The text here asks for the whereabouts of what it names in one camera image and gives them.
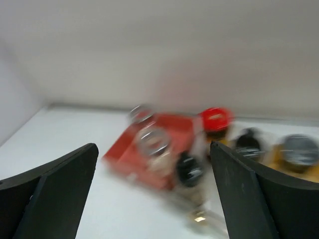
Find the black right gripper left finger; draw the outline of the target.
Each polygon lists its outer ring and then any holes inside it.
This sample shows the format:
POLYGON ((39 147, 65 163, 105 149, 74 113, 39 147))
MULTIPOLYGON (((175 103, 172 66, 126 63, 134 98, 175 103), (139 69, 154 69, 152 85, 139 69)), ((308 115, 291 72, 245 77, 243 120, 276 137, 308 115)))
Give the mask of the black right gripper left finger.
POLYGON ((0 181, 2 239, 76 237, 99 150, 86 144, 56 160, 0 181))

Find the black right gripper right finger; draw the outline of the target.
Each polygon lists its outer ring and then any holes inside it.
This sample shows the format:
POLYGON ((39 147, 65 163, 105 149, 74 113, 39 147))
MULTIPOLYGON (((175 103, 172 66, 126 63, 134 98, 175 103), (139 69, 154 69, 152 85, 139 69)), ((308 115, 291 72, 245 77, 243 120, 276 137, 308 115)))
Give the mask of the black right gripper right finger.
POLYGON ((213 141, 212 169, 231 239, 317 239, 319 185, 213 141))

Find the black cap spice bottle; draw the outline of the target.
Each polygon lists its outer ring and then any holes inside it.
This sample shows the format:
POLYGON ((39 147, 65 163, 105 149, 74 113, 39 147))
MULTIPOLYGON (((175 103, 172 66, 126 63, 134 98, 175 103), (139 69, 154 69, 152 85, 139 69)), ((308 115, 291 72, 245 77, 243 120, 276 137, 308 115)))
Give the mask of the black cap spice bottle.
POLYGON ((255 128, 246 128, 235 140, 235 150, 242 156, 260 162, 265 153, 258 131, 255 128))

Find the black cap seasoning bottle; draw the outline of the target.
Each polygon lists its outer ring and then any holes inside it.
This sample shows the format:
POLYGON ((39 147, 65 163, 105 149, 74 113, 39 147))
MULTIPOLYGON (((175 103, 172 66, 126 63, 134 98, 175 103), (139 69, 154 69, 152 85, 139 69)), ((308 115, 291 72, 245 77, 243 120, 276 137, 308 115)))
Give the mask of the black cap seasoning bottle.
POLYGON ((174 168, 174 193, 193 210, 202 210, 207 201, 206 167, 202 160, 183 151, 174 168))

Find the grey cap spice bottle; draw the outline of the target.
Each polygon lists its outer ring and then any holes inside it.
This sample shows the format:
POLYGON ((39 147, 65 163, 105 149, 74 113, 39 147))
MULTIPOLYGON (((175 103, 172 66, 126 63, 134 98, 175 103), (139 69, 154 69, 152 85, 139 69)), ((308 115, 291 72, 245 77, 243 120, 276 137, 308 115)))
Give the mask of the grey cap spice bottle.
POLYGON ((319 162, 319 142, 304 134, 290 134, 280 143, 284 160, 298 165, 312 166, 319 162))

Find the red lid sauce jar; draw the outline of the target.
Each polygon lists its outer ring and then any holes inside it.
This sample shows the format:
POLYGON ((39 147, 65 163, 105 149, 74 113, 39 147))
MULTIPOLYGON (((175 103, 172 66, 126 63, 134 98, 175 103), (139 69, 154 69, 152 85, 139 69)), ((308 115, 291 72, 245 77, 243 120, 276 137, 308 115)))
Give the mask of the red lid sauce jar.
POLYGON ((215 107, 202 111, 199 116, 202 120, 208 152, 212 141, 227 144, 227 135, 234 120, 233 113, 227 108, 215 107))

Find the silver rim glass jar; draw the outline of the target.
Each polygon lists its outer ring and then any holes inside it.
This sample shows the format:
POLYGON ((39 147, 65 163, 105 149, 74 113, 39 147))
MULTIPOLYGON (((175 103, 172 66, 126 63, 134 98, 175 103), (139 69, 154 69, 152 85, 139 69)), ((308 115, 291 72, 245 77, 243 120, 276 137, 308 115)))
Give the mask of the silver rim glass jar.
POLYGON ((149 126, 136 135, 139 153, 146 159, 147 170, 168 176, 173 168, 171 137, 161 127, 149 126))

